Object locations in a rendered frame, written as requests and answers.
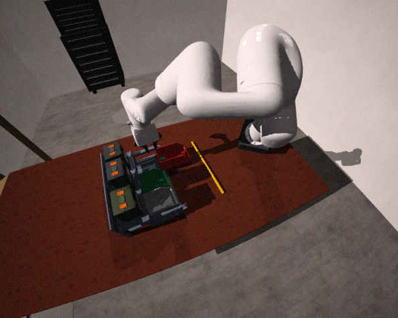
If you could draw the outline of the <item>red bin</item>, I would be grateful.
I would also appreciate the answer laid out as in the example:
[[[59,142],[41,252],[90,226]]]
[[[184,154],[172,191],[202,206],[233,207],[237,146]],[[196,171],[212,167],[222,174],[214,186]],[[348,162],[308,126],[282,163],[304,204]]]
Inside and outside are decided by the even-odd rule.
[[[173,143],[162,146],[157,148],[155,153],[159,165],[163,170],[190,162],[190,155],[183,144]],[[159,160],[160,156],[165,156],[165,160]]]

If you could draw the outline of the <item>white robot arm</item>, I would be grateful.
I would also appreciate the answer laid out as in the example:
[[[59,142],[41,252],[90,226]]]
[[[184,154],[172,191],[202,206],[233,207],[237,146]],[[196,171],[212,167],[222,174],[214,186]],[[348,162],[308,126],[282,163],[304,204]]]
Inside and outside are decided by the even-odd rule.
[[[191,44],[158,76],[154,90],[145,96],[136,88],[121,94],[127,124],[145,128],[170,105],[177,105],[193,119],[256,119],[245,130],[251,144],[285,146],[297,135],[295,99],[303,73],[295,40],[277,26],[256,25],[239,43],[236,66],[237,92],[221,92],[216,49],[207,42]]]

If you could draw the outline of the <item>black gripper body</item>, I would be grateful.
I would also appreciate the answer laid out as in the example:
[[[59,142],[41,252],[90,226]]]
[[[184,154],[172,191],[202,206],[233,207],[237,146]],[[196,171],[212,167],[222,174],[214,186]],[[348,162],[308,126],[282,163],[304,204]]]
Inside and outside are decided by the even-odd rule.
[[[136,129],[133,126],[131,126],[131,130],[132,130],[135,142],[137,143],[137,146],[144,146],[144,145],[150,144],[152,142],[156,142],[160,139],[157,128],[156,128],[153,120],[145,128]]]

